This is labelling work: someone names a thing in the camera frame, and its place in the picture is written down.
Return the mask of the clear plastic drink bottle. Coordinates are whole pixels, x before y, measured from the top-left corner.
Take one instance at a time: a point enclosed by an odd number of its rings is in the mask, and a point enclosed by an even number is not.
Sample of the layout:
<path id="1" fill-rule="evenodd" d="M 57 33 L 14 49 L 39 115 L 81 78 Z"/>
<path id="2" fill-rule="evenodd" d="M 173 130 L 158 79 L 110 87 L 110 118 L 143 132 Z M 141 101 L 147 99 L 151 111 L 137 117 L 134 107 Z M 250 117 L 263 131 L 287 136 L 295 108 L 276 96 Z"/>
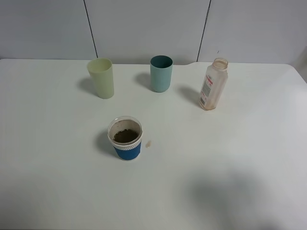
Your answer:
<path id="1" fill-rule="evenodd" d="M 228 79 L 228 61 L 218 57 L 207 68 L 200 92 L 200 105 L 204 110 L 216 108 Z"/>

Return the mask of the brown drink spill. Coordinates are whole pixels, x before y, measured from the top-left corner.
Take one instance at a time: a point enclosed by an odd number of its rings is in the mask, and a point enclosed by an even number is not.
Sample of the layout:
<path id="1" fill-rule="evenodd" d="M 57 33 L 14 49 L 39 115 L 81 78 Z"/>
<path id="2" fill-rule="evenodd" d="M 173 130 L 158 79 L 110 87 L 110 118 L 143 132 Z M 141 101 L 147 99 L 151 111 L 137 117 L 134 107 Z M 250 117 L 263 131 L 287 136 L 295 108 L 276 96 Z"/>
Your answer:
<path id="1" fill-rule="evenodd" d="M 151 146 L 151 144 L 152 144 L 152 141 L 149 140 L 149 141 L 146 143 L 145 147 L 146 147 L 146 148 L 149 148 L 149 147 Z"/>

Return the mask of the blue sleeved clear cup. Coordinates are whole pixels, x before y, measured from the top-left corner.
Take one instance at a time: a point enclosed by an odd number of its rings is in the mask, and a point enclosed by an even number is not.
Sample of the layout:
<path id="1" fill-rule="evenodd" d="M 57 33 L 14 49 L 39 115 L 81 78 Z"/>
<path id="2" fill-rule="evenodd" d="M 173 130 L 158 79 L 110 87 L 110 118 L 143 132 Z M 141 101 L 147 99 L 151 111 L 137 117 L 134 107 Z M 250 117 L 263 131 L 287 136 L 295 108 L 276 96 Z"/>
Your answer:
<path id="1" fill-rule="evenodd" d="M 143 128 L 131 116 L 120 116 L 108 126 L 107 136 L 117 155 L 124 161 L 132 161 L 141 152 Z"/>

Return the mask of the teal plastic cup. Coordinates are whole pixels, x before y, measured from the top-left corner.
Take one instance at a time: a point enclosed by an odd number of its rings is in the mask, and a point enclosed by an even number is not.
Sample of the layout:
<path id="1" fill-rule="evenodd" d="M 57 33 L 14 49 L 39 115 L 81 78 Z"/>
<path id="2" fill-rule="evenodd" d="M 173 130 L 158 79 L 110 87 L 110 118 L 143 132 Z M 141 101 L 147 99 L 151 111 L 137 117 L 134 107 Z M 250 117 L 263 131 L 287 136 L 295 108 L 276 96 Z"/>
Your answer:
<path id="1" fill-rule="evenodd" d="M 171 84 L 173 60 L 164 55 L 158 55 L 150 60 L 150 86 L 155 92 L 165 92 Z"/>

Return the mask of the pale yellow plastic cup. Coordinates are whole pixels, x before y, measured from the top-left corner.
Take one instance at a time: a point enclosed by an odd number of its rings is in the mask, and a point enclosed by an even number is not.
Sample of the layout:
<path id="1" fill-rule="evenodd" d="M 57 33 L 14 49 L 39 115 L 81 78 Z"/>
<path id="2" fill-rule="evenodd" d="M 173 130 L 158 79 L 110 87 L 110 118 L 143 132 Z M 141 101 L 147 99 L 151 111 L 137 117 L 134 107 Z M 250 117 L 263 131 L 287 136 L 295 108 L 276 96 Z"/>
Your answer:
<path id="1" fill-rule="evenodd" d="M 112 62 L 108 58 L 96 58 L 87 64 L 97 95 L 109 99 L 114 95 Z"/>

